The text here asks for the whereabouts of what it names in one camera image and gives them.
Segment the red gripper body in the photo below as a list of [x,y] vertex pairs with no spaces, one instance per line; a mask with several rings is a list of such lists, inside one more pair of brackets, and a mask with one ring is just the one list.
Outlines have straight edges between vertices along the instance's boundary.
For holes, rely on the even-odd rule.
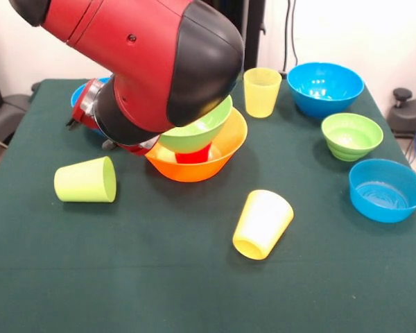
[[[82,124],[82,125],[88,127],[91,130],[94,130],[96,132],[99,132],[102,136],[104,136],[105,140],[109,139],[101,131],[101,129],[98,127],[95,120],[91,116],[88,116],[88,115],[85,114],[85,112],[80,108],[79,103],[76,103],[73,107],[72,118],[74,118],[79,124]],[[153,147],[156,145],[156,143],[158,141],[159,141],[159,136],[156,135],[155,137],[153,137],[152,139],[147,140],[146,142],[142,142],[140,144],[135,144],[133,146],[126,146],[126,145],[117,143],[117,148],[122,148],[122,149],[124,149],[124,150],[126,150],[130,153],[134,153],[136,155],[145,155],[150,150],[153,149]]]

